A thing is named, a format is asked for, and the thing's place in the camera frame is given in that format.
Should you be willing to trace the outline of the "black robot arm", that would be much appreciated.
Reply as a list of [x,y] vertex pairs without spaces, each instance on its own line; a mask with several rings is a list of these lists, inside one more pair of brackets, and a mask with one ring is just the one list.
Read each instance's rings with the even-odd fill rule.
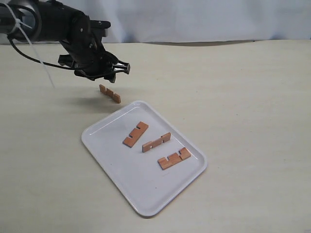
[[67,51],[56,68],[72,70],[76,76],[115,82],[117,73],[129,74],[130,64],[108,52],[102,38],[109,21],[91,20],[84,12],[57,0],[11,0],[0,5],[0,33],[24,43],[59,42]]

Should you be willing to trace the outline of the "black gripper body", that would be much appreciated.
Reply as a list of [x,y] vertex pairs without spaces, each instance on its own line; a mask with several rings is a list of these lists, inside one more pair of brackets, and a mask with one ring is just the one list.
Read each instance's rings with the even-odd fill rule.
[[60,44],[68,52],[60,55],[58,63],[74,69],[76,76],[85,77],[91,81],[103,78],[104,74],[114,73],[112,64],[119,62],[118,58],[105,50],[102,43],[95,38],[69,42],[61,40]]

